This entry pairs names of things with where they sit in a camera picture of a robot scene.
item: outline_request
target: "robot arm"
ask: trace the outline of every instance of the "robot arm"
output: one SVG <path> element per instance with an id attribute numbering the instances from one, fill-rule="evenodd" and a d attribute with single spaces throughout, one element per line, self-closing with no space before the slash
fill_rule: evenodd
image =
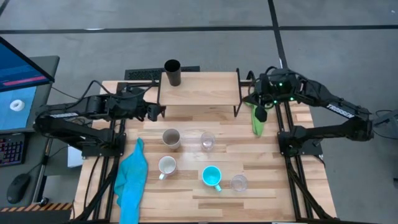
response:
<path id="1" fill-rule="evenodd" d="M 270 75 L 267 72 L 260 74 L 258 82 L 254 84 L 253 93 L 243 98 L 245 102 L 258 105 L 256 117 L 259 120 L 266 120 L 264 108 L 293 100 L 310 106 L 321 106 L 348 118 L 341 125 L 308 129 L 294 126 L 290 132 L 281 133 L 279 143 L 288 149 L 296 149 L 293 153 L 290 151 L 292 156 L 310 139 L 318 139 L 316 142 L 319 142 L 323 138 L 345 137 L 353 141 L 368 141 L 373 138 L 370 112 L 367 109 L 331 94 L 321 83 L 309 80 L 295 71 L 274 68 Z"/>
<path id="2" fill-rule="evenodd" d="M 143 91 L 134 86 L 118 94 L 88 96 L 74 103 L 43 105 L 35 119 L 34 129 L 81 150 L 82 156 L 118 156 L 124 150 L 125 134 L 115 133 L 114 121 L 133 118 L 143 121 L 146 116 L 151 121 L 157 121 L 158 115 L 165 110 L 164 106 L 145 102 Z M 67 120 L 74 117 L 104 119 L 111 121 L 111 127 L 93 129 Z"/>

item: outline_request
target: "wooden table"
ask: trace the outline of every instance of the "wooden table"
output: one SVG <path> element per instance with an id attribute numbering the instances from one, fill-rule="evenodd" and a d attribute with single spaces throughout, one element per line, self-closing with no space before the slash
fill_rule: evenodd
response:
<path id="1" fill-rule="evenodd" d="M 112 92 L 116 81 L 103 82 Z M 242 88 L 243 96 L 247 88 Z M 157 88 L 149 90 L 144 99 L 156 102 Z M 290 103 L 294 123 L 312 127 L 309 107 Z M 166 117 L 158 122 L 129 120 L 126 123 L 127 144 L 121 161 L 133 153 L 138 137 L 145 144 L 144 152 L 149 171 L 141 201 L 140 222 L 269 222 L 294 221 L 294 211 L 284 158 L 279 153 L 276 138 L 278 124 L 275 109 L 270 110 L 268 121 L 260 138 L 252 133 L 251 109 L 242 105 L 235 118 L 231 106 L 168 106 Z M 95 121 L 94 128 L 108 128 L 105 121 Z M 175 128 L 182 135 L 182 145 L 171 152 L 162 144 L 162 133 Z M 210 131 L 216 136 L 216 146 L 203 152 L 200 136 Z M 157 163 L 162 156 L 176 158 L 178 172 L 166 180 L 159 180 Z M 88 177 L 95 157 L 84 161 L 75 197 L 75 211 L 83 210 Z M 302 156 L 309 191 L 331 216 L 336 216 L 323 164 L 313 156 Z M 201 181 L 202 170 L 218 166 L 222 171 L 222 192 L 207 187 Z M 88 194 L 91 200 L 98 189 L 102 158 L 94 171 Z M 230 180 L 244 174 L 248 181 L 245 192 L 234 192 Z M 302 216 L 305 216 L 302 194 L 297 189 Z M 100 218 L 104 217 L 108 192 L 101 203 Z M 118 222 L 120 208 L 114 198 L 111 222 Z"/>

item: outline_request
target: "gray floor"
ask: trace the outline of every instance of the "gray floor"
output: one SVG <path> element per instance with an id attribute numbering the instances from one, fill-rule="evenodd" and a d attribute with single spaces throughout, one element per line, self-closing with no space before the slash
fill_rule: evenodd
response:
<path id="1" fill-rule="evenodd" d="M 275 8 L 280 26 L 398 24 L 395 0 L 278 0 Z M 271 24 L 265 0 L 11 0 L 0 17 L 2 30 Z M 398 30 L 282 31 L 281 35 L 291 69 L 372 112 L 398 108 Z M 75 96 L 92 79 L 120 80 L 125 69 L 161 67 L 170 58 L 182 65 L 200 65 L 203 71 L 239 67 L 243 73 L 258 74 L 279 65 L 273 31 L 3 37 L 28 56 L 59 55 L 55 87 Z M 90 91 L 97 92 L 97 87 Z M 51 92 L 49 103 L 69 101 L 73 99 Z M 312 108 L 312 115 L 316 126 L 344 121 L 323 108 Z M 384 128 L 377 131 L 388 135 Z M 322 146 L 338 216 L 396 223 L 398 189 L 392 178 L 398 176 L 398 142 L 376 136 L 369 142 L 324 140 Z M 45 192 L 54 201 L 71 201 L 77 178 L 75 170 L 52 177 Z"/>

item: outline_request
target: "computer screen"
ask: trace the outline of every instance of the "computer screen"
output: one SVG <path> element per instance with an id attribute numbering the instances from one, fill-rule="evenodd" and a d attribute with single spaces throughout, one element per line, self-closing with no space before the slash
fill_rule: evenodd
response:
<path id="1" fill-rule="evenodd" d="M 54 82 L 54 78 L 0 37 L 0 92 Z"/>

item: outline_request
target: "blue cloth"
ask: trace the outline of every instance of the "blue cloth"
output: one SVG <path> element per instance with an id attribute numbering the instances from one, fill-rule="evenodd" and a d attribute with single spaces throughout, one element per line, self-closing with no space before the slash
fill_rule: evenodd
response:
<path id="1" fill-rule="evenodd" d="M 26 127 L 35 92 L 36 87 L 30 87 L 0 93 L 0 130 Z M 14 100 L 22 100 L 24 109 L 18 112 L 11 110 L 10 104 Z"/>
<path id="2" fill-rule="evenodd" d="M 144 142 L 137 139 L 134 152 L 120 163 L 114 185 L 116 201 L 121 208 L 120 224 L 137 224 L 139 221 L 139 203 L 144 194 L 148 174 L 148 163 L 144 157 Z"/>

